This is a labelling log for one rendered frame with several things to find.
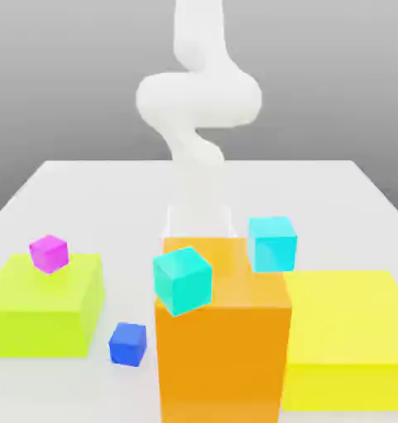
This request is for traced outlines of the small teal cube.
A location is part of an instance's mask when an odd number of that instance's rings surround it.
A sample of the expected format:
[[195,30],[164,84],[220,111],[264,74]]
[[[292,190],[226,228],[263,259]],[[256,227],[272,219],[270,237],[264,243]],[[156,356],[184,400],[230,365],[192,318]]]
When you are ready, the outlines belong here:
[[153,258],[154,292],[172,316],[212,301],[212,267],[191,246]]

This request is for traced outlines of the small cyan cube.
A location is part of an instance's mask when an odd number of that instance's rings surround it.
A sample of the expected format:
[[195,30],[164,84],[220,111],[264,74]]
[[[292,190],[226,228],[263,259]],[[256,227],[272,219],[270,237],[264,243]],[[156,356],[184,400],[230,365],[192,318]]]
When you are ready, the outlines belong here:
[[297,233],[287,216],[251,217],[247,252],[255,273],[290,272],[295,268]]

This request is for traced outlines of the small blue cube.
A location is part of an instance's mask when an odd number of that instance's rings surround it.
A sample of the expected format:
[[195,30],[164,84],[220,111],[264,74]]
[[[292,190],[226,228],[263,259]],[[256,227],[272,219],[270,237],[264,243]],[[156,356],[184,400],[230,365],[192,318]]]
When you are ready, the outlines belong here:
[[146,326],[119,322],[108,344],[114,364],[139,367],[147,347]]

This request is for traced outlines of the small magenta cube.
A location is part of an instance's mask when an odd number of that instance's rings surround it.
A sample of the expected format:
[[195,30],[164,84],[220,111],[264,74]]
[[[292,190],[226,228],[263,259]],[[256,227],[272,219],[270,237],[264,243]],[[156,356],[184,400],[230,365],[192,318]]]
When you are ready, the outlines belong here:
[[46,274],[52,274],[69,263],[67,242],[47,235],[29,245],[31,259],[36,268]]

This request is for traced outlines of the large orange box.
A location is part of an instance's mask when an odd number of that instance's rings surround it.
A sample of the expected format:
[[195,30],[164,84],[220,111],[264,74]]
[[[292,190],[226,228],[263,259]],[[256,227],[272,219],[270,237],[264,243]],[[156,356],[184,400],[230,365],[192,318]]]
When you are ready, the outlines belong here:
[[244,238],[175,238],[213,268],[211,304],[155,303],[161,423],[278,423],[291,323],[280,273],[254,273]]

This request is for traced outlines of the large yellow box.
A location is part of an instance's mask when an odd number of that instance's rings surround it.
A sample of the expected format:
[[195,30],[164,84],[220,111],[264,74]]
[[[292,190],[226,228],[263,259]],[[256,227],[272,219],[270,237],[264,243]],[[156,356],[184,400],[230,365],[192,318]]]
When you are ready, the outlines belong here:
[[284,275],[284,411],[398,411],[398,284],[387,271]]

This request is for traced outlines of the large lime green box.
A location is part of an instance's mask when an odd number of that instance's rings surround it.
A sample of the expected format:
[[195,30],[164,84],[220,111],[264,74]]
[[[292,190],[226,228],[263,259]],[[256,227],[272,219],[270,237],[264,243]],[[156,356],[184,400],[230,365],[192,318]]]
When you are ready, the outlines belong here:
[[0,358],[85,358],[104,293],[99,254],[71,254],[52,274],[12,255],[0,270]]

